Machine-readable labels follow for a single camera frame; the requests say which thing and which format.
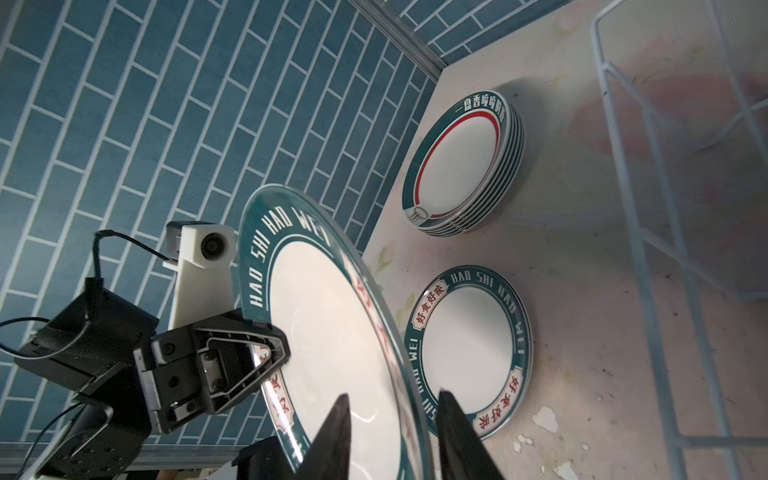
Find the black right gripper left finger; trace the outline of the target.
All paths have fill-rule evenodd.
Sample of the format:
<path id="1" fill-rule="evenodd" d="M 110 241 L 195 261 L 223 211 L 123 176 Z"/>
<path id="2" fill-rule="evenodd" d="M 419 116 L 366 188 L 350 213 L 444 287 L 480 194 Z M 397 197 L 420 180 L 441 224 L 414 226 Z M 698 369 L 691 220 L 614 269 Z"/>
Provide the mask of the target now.
<path id="1" fill-rule="evenodd" d="M 325 418 L 293 479 L 347 480 L 350 471 L 351 412 L 341 394 Z"/>

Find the white wire dish rack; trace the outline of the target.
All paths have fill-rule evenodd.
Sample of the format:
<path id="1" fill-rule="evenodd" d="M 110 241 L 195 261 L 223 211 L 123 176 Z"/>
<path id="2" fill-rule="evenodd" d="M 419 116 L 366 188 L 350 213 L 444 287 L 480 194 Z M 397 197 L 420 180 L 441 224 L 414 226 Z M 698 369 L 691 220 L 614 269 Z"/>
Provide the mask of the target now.
<path id="1" fill-rule="evenodd" d="M 611 1 L 596 14 L 590 24 L 590 36 L 607 131 L 617 174 L 621 204 L 626 220 L 630 256 L 636 275 L 640 300 L 643 305 L 644 330 L 656 387 L 656 398 L 662 424 L 669 475 L 673 479 L 687 478 L 688 470 L 684 458 L 685 452 L 689 450 L 714 450 L 723 456 L 729 478 L 739 479 L 742 476 L 738 463 L 739 449 L 764 448 L 767 445 L 767 439 L 765 437 L 739 437 L 732 433 L 726 411 L 725 397 L 721 389 L 715 359 L 702 314 L 697 282 L 703 280 L 727 297 L 738 301 L 764 300 L 767 294 L 764 291 L 745 291 L 734 288 L 705 269 L 689 254 L 677 198 L 668 176 L 658 135 L 659 126 L 668 125 L 669 120 L 653 104 L 650 98 L 642 93 L 639 87 L 616 64 L 607 58 L 604 52 L 600 23 L 610 13 L 620 7 L 622 3 L 621 0 Z M 640 108 L 645 135 L 658 176 L 667 221 L 670 227 L 671 238 L 669 240 L 665 240 L 653 231 L 643 227 L 640 222 L 615 95 L 611 87 L 613 83 L 619 84 Z M 679 429 L 669 369 L 663 347 L 658 309 L 652 292 L 652 280 L 646 254 L 648 246 L 654 247 L 657 251 L 675 261 L 679 267 L 690 318 L 694 326 L 695 339 L 702 362 L 709 401 L 718 430 L 715 436 L 687 435 Z"/>

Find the dark green rim plate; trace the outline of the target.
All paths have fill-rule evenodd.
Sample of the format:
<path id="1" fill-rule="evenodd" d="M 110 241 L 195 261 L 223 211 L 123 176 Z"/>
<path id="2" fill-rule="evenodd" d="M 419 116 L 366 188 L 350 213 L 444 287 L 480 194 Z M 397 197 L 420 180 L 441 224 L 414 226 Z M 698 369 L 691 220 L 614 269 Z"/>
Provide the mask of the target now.
<path id="1" fill-rule="evenodd" d="M 402 210 L 427 229 L 474 201 L 499 169 L 511 136 L 510 109 L 494 90 L 471 93 L 430 127 L 407 168 Z"/>

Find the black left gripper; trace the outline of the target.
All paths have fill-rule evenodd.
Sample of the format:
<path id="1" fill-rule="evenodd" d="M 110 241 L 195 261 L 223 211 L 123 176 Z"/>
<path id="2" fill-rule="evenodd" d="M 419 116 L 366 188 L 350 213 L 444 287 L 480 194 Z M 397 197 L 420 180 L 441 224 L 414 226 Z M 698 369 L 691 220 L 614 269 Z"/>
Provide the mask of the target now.
<path id="1" fill-rule="evenodd" d="M 154 430 L 134 352 L 158 320 L 101 286 L 88 286 L 21 347 L 16 364 L 74 394 L 76 414 L 23 479 L 115 479 Z M 258 390 L 290 359 L 281 329 L 220 314 L 191 326 L 202 401 L 221 414 Z"/>

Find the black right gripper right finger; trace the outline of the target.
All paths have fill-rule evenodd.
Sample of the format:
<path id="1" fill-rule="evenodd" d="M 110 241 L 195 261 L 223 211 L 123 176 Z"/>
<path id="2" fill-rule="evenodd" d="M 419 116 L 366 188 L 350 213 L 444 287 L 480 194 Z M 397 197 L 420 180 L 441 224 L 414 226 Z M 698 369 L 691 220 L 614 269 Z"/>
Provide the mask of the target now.
<path id="1" fill-rule="evenodd" d="M 503 480 L 454 395 L 441 390 L 436 415 L 441 478 Z"/>

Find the small plate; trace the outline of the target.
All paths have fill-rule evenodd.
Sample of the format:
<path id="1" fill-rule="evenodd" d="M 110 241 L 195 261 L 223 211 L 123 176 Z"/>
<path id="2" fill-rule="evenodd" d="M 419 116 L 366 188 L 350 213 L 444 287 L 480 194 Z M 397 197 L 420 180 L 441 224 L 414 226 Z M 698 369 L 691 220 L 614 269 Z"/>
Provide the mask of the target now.
<path id="1" fill-rule="evenodd" d="M 344 394 L 351 478 L 431 478 L 429 430 L 406 348 L 345 233 L 304 193 L 270 184 L 246 204 L 238 249 L 243 315 L 280 329 L 290 350 L 261 387 L 290 467 L 305 460 Z"/>
<path id="2" fill-rule="evenodd" d="M 417 299 L 404 342 L 430 432 L 437 431 L 443 390 L 482 440 L 522 404 L 533 370 L 532 322 L 496 271 L 460 265 L 439 274 Z"/>

